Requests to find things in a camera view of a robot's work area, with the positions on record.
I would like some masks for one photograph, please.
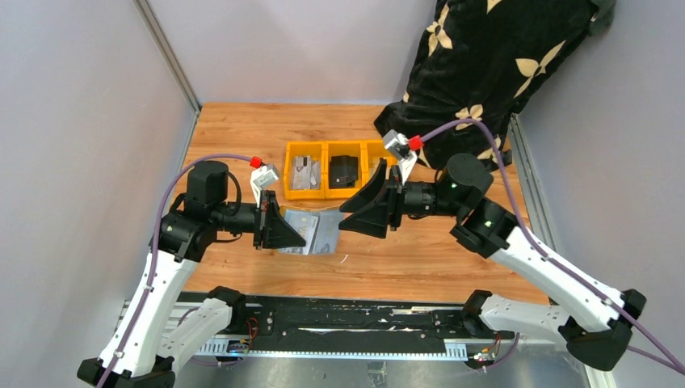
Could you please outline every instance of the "wooden tabletop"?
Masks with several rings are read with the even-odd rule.
[[[186,163],[205,154],[235,153],[259,156],[282,172],[287,141],[379,138],[372,122],[381,109],[370,105],[206,103]],[[246,162],[228,164],[240,181],[243,200],[254,201],[251,168]],[[432,181],[433,174],[416,166],[410,180]],[[507,174],[523,206],[515,168],[508,167]],[[177,192],[185,192],[185,185],[183,179]],[[281,205],[318,209],[343,202],[287,201],[281,182],[270,189],[276,191]],[[233,196],[229,186],[229,199]],[[509,208],[498,173],[487,196]],[[453,226],[452,218],[428,217],[405,219],[386,239],[343,231],[338,249],[331,255],[256,251],[251,236],[246,236],[238,242],[211,245],[186,290],[207,292],[223,285],[243,293],[464,302],[474,289],[487,289],[521,301],[547,301],[541,291],[510,269],[462,248],[449,234]]]

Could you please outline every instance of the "gray wall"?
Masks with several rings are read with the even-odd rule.
[[[608,34],[589,39],[521,120],[559,250],[648,298],[641,321],[685,360],[685,2],[619,0]],[[633,344],[653,349],[641,336]],[[628,354],[620,388],[683,386]]]
[[[0,2],[2,386],[80,386],[194,114],[131,1]]]
[[[398,100],[435,9],[426,0],[151,4],[203,102]]]

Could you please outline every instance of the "black fabric with leaf pattern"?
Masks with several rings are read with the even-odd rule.
[[[597,1],[439,0],[435,21],[422,34],[406,93],[378,116],[378,132],[395,129],[412,137],[471,117],[490,128],[501,148],[510,115],[521,112],[590,35],[593,16],[606,11]],[[419,161],[440,169],[453,154],[468,152],[494,170],[488,148],[477,128],[462,125],[429,141]]]

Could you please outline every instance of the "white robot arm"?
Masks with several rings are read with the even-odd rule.
[[[620,292],[593,279],[535,236],[537,246],[532,246],[515,215],[485,197],[493,177],[473,155],[452,156],[434,183],[410,182],[406,176],[416,163],[413,150],[420,140],[407,140],[390,131],[384,143],[398,165],[385,179],[388,166],[382,160],[367,185],[341,206],[341,211],[351,213],[340,223],[341,230],[385,238],[388,227],[399,227],[404,214],[410,218],[455,217],[450,234],[460,245],[516,271],[558,304],[511,301],[477,290],[462,310],[464,324],[472,334],[516,331],[563,344],[596,369],[611,370],[616,365],[628,347],[632,324],[614,307],[637,319],[646,303],[644,296],[635,290]],[[599,289],[607,300],[578,279]]]
[[[253,234],[258,249],[305,244],[280,216],[275,193],[263,190],[278,179],[272,165],[257,167],[251,176],[256,204],[225,202],[228,177],[228,167],[221,162],[200,162],[190,171],[187,193],[162,219],[157,257],[148,254],[119,328],[99,357],[81,363],[78,378],[92,386],[173,386],[175,374],[208,339],[218,331],[245,326],[245,296],[217,287],[193,315],[162,338],[183,286],[218,231]],[[182,203],[183,210],[178,210]]]

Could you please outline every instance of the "yellow bin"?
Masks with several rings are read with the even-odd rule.
[[[311,156],[321,162],[321,187],[317,190],[292,190],[292,161],[296,156]],[[330,188],[329,164],[334,156],[356,156],[359,160],[359,179],[353,188]],[[376,171],[380,158],[388,160],[388,166],[397,160],[383,147],[382,140],[339,141],[289,141],[285,151],[283,189],[287,200],[345,199],[356,194]]]

